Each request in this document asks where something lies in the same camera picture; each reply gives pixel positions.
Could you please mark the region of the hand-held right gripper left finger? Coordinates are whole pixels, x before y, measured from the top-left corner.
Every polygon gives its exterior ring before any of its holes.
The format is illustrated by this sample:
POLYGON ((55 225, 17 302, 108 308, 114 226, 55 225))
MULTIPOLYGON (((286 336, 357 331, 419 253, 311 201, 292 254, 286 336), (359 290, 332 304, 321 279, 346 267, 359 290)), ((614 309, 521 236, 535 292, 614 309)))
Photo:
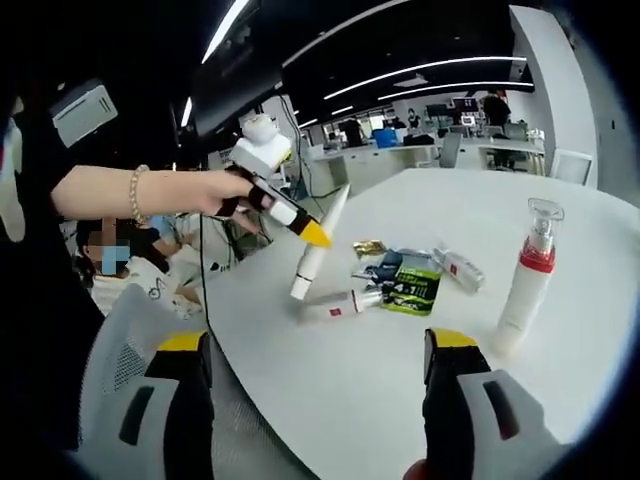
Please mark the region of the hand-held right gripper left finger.
POLYGON ((206 331, 179 332, 161 343, 144 377, 156 381, 135 393, 118 437, 136 446, 146 436, 142 423, 160 388, 168 386, 168 405, 160 412, 159 428, 163 473, 166 479, 212 479, 214 406, 211 338, 206 331))

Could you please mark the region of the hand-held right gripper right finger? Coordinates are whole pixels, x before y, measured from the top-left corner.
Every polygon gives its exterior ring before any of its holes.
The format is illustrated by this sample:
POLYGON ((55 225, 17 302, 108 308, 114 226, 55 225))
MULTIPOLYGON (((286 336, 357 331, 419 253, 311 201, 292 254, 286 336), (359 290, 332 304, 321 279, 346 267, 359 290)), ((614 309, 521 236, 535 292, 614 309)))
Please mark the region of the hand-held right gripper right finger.
POLYGON ((540 479, 563 456, 542 405, 477 342, 428 328, 422 404, 427 463, 438 479, 540 479))

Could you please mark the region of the person's left hand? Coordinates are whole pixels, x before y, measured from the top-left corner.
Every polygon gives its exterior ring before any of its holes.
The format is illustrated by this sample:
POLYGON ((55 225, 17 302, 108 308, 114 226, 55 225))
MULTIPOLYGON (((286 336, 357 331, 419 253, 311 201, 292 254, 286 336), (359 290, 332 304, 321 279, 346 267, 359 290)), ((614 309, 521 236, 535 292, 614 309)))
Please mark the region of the person's left hand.
POLYGON ((249 194, 254 185, 248 180, 227 171, 207 171, 200 174, 203 181, 199 194, 199 212, 223 220, 232 220, 246 231, 266 236, 264 229, 254 223, 246 214, 247 211, 266 211, 273 198, 263 194, 260 207, 250 202, 249 194))

